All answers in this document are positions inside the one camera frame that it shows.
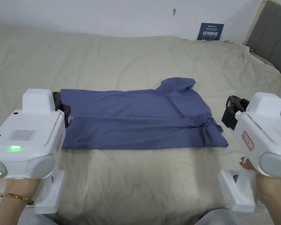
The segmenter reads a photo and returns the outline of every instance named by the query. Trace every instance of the gold bracelet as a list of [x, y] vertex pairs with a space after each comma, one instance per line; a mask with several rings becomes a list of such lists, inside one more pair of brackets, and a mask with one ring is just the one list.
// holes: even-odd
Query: gold bracelet
[[29, 199], [29, 198], [26, 198], [26, 197], [23, 197], [21, 195], [15, 195], [15, 194], [12, 194], [12, 193], [7, 193], [5, 196], [7, 197], [11, 197], [11, 198], [16, 198], [16, 199], [19, 199], [19, 200], [22, 200], [22, 201], [27, 201], [29, 205], [34, 205], [35, 204], [35, 201]]

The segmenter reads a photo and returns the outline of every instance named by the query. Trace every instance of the blue sign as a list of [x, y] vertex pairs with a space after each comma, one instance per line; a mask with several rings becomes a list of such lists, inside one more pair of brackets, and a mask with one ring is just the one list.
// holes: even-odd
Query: blue sign
[[220, 40], [224, 24], [202, 23], [198, 40]]

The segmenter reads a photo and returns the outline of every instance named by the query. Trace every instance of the red label sticker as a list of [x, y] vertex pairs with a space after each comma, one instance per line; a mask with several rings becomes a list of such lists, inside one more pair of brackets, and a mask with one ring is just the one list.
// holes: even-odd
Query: red label sticker
[[242, 133], [242, 139], [244, 140], [250, 151], [252, 151], [254, 148], [254, 143], [246, 132]]
[[57, 141], [57, 145], [56, 145], [56, 152], [58, 152], [59, 147], [61, 146], [61, 140], [63, 139], [63, 134], [61, 134], [61, 136], [59, 137], [58, 141]]

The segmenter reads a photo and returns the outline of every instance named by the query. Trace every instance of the hand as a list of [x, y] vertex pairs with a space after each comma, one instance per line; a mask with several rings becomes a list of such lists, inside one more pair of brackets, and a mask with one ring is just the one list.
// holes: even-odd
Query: hand
[[[256, 172], [254, 166], [247, 159], [243, 162], [244, 157], [241, 158], [240, 165], [247, 169]], [[256, 187], [257, 196], [262, 203], [266, 203], [268, 200], [280, 200], [281, 199], [281, 177], [269, 177], [260, 173], [256, 175]]]
[[5, 194], [12, 193], [31, 199], [40, 184], [40, 179], [7, 179]]

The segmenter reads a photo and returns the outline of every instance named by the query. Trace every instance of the device handle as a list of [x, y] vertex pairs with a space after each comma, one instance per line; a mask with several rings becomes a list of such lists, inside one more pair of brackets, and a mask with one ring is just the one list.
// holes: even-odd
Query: device handle
[[257, 202], [256, 195], [256, 172], [241, 168], [237, 178], [236, 186], [240, 194], [246, 199], [254, 199]]

